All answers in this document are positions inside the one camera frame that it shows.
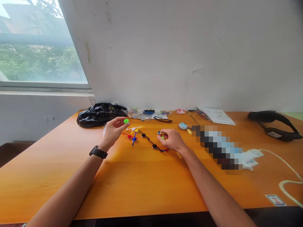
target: blue piece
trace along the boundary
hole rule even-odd
[[[136,139],[136,134],[137,134],[137,132],[135,132],[135,136],[133,137],[133,144],[132,144],[132,146],[134,145],[134,142],[137,140]]]

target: forearm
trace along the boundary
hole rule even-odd
[[[89,156],[76,173],[38,210],[27,226],[69,226],[102,161],[98,156]]]
[[[184,159],[218,227],[256,226],[240,205],[205,168],[195,153],[188,149]]]

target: black smartwatch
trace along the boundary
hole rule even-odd
[[[95,146],[89,153],[89,156],[91,156],[92,154],[102,158],[102,159],[105,159],[107,157],[107,153],[104,152],[104,151],[101,151],[98,149],[98,146]]]

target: dark floor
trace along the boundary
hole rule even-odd
[[[302,227],[303,209],[300,207],[268,207],[247,209],[245,212],[253,219],[258,227]],[[22,224],[0,225],[0,227],[21,227]],[[73,221],[70,227],[215,227],[209,212],[164,214],[150,216],[136,216],[126,218],[102,218]]]

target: window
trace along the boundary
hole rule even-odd
[[[0,0],[0,86],[89,88],[57,0]]]

